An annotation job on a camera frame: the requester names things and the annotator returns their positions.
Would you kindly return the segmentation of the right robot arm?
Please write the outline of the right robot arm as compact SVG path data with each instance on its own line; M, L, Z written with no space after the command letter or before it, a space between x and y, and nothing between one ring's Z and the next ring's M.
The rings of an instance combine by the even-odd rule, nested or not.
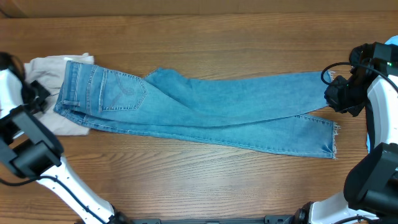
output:
M336 112L366 111L369 152L348 174L342 192L309 202L285 223L397 223L397 45L354 48L351 76L329 82L325 99Z

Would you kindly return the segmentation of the light blue denim jeans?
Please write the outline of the light blue denim jeans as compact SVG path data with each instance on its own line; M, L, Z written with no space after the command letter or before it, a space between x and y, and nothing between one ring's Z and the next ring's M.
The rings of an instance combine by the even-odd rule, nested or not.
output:
M338 125L319 72L199 80L158 68L141 78L68 62L55 112L91 129L332 159Z

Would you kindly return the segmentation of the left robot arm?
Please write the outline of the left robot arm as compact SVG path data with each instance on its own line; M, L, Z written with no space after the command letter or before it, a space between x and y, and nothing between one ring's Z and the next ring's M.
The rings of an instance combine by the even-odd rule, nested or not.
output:
M15 187L37 182L63 200L82 223L130 223L79 178L63 155L60 141L34 117L44 111L49 96L39 82L25 80L17 57L1 52L1 163L22 179L1 183Z

